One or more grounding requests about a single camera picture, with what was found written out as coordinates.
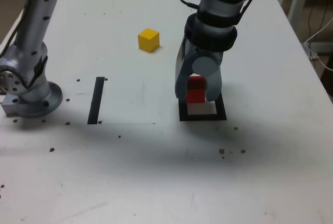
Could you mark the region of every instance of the black square frame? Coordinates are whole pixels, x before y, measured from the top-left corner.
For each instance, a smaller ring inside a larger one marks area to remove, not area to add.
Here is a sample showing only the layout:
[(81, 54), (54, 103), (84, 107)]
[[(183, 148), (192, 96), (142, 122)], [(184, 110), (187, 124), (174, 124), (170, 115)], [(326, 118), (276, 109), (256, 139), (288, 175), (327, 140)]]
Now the black square frame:
[(178, 100), (179, 121), (223, 121), (227, 120), (222, 93), (215, 100), (216, 114), (188, 115), (185, 100)]

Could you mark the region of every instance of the red block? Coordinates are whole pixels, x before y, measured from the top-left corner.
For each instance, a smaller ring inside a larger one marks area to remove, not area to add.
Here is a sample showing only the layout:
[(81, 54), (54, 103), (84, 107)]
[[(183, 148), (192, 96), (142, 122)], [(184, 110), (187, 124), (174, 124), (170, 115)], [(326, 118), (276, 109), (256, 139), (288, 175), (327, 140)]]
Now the red block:
[(202, 76), (191, 76), (187, 82), (186, 103), (205, 103), (205, 80)]

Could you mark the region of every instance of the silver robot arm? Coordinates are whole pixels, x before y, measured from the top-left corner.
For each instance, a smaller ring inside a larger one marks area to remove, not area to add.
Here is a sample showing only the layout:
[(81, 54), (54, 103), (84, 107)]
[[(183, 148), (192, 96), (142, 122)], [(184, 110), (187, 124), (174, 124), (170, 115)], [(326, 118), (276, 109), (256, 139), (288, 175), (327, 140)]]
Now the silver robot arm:
[(176, 63), (175, 93), (185, 100), (187, 81), (193, 74), (205, 77), (206, 100), (215, 101), (222, 88), (220, 65), (223, 52), (232, 48), (237, 25), (252, 0), (201, 0), (189, 16)]
[(62, 101), (58, 85), (45, 76), (47, 48), (43, 42), (57, 0), (26, 0), (22, 18), (0, 56), (0, 88), (7, 92), (7, 116), (38, 117)]

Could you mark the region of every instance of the white cable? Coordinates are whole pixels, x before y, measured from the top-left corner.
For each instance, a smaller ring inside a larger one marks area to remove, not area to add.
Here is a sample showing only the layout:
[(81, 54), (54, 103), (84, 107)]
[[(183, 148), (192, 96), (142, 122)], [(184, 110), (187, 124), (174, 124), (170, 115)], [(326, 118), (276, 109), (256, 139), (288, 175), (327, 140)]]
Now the white cable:
[(310, 48), (308, 48), (308, 46), (306, 45), (307, 42), (309, 42), (313, 37), (315, 37), (318, 33), (320, 33), (323, 29), (325, 29), (331, 22), (333, 21), (333, 18), (322, 28), (320, 29), (317, 33), (315, 33), (313, 36), (311, 36), (307, 41), (304, 42), (304, 46), (305, 48), (310, 51), (311, 53), (313, 53), (314, 55), (317, 56), (317, 59), (319, 60), (319, 62), (322, 64), (323, 67), (325, 67), (326, 69), (333, 71), (333, 69), (325, 66), (325, 64), (322, 62), (322, 60), (319, 58), (318, 54), (316, 52), (314, 52), (313, 50), (311, 50)]

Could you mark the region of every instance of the table surface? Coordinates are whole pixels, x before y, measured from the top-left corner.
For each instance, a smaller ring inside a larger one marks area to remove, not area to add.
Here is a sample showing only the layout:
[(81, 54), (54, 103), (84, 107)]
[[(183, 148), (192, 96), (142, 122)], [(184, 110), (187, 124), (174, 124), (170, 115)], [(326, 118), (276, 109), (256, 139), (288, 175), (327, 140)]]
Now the table surface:
[[(0, 223), (333, 222), (333, 109), (278, 1), (254, 0), (225, 53), (222, 122), (178, 120), (175, 59), (193, 12), (58, 1), (46, 75), (64, 101), (17, 123), (1, 111)], [(151, 54), (137, 47), (147, 27), (160, 32)], [(103, 123), (87, 125), (97, 76)]]

